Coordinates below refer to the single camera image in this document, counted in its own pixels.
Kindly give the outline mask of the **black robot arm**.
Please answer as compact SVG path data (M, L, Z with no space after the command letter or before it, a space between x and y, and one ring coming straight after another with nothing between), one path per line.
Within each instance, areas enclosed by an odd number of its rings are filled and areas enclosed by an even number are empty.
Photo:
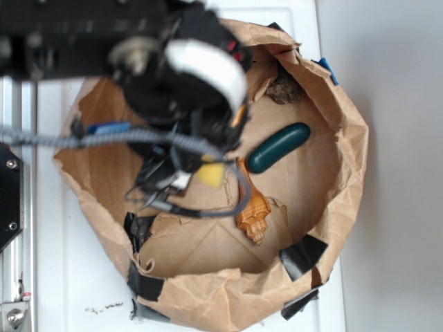
M2 1L1 74L16 81L108 77L144 120L74 120L65 137L11 127L15 145L81 149L126 143L143 157L135 188L143 205L197 218L169 202L203 166L232 168L248 120L252 55L199 1Z

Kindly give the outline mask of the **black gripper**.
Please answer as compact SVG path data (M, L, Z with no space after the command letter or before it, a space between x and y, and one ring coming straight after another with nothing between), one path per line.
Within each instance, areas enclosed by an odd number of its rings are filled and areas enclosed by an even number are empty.
M170 199L184 196L200 171L213 172L209 181L220 185L229 164L225 154L238 147L247 120L243 104L232 120L197 109L168 130L132 127L127 143L143 163L127 200L142 208L175 208Z

